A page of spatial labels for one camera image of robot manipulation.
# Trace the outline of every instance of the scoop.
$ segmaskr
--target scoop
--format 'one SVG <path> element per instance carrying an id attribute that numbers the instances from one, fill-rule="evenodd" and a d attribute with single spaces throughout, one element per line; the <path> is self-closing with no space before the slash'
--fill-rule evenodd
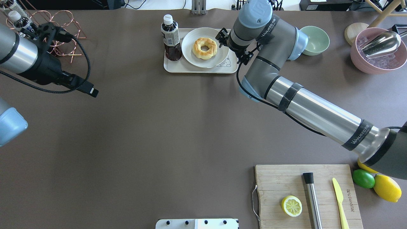
<path id="1" fill-rule="evenodd" d="M 368 59 L 382 57 L 397 51 L 401 44 L 401 37 L 393 31 L 386 31 L 365 44 L 361 50 Z"/>

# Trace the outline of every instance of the wooden cutting board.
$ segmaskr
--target wooden cutting board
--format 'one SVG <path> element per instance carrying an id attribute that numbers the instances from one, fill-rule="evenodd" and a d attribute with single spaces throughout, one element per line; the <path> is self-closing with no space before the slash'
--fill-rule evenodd
<path id="1" fill-rule="evenodd" d="M 302 174 L 314 173 L 314 186 L 323 228 L 341 229 L 339 210 L 332 178 L 338 180 L 344 194 L 342 206 L 350 229 L 363 229 L 349 165 L 256 165 L 256 182 L 260 207 L 260 229 L 311 229 Z M 281 201 L 288 195 L 302 202 L 297 217 L 285 214 Z"/>

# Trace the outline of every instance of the green bowl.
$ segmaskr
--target green bowl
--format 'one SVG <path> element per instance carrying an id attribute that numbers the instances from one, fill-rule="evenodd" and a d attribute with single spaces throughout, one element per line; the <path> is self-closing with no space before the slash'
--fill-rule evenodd
<path id="1" fill-rule="evenodd" d="M 329 36 L 324 30 L 316 26 L 305 26 L 300 29 L 308 36 L 308 44 L 302 52 L 308 56 L 315 56 L 324 52 L 329 47 Z"/>

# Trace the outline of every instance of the light blue cover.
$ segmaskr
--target light blue cover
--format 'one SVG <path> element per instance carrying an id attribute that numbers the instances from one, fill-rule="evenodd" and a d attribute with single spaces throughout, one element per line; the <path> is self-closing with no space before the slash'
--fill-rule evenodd
<path id="1" fill-rule="evenodd" d="M 0 147 L 17 137 L 28 127 L 27 121 L 11 107 L 0 115 Z"/>
<path id="2" fill-rule="evenodd" d="M 293 52 L 288 58 L 289 60 L 297 59 L 301 55 L 301 53 L 305 50 L 305 47 L 308 44 L 308 36 L 302 31 L 300 31 L 297 27 L 295 28 L 295 30 L 297 31 L 297 35 L 295 38 Z"/>
<path id="3" fill-rule="evenodd" d="M 246 91 L 248 91 L 250 94 L 254 95 L 255 97 L 261 99 L 261 96 L 253 89 L 253 87 L 250 85 L 250 83 L 247 81 L 246 77 L 243 78 L 242 80 L 242 86 L 246 89 Z M 247 98 L 255 101 L 255 102 L 260 102 L 257 99 L 251 97 L 250 95 L 248 95 L 245 91 L 243 91 L 243 89 L 241 87 L 239 87 L 239 91 L 245 95 Z"/>
<path id="4" fill-rule="evenodd" d="M 273 7 L 268 0 L 247 0 L 239 12 L 240 23 L 250 29 L 265 26 L 273 15 Z"/>

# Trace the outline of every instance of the plastic bottle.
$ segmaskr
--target plastic bottle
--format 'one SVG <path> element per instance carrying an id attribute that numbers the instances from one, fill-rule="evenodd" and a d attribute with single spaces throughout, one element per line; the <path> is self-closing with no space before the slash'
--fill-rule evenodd
<path id="1" fill-rule="evenodd" d="M 28 18 L 22 17 L 17 11 L 11 11 L 9 13 L 9 18 L 13 22 L 13 26 L 16 31 L 28 35 L 36 40 L 37 26 L 32 23 Z"/>
<path id="2" fill-rule="evenodd" d="M 21 16 L 28 18 L 27 13 L 17 3 L 16 0 L 0 0 L 0 11 L 7 16 L 10 11 L 17 11 Z"/>
<path id="3" fill-rule="evenodd" d="M 170 14 L 164 16 L 164 22 L 161 24 L 161 33 L 164 41 L 165 56 L 172 61 L 179 60 L 182 56 L 182 50 L 179 42 L 178 23 L 174 22 Z"/>

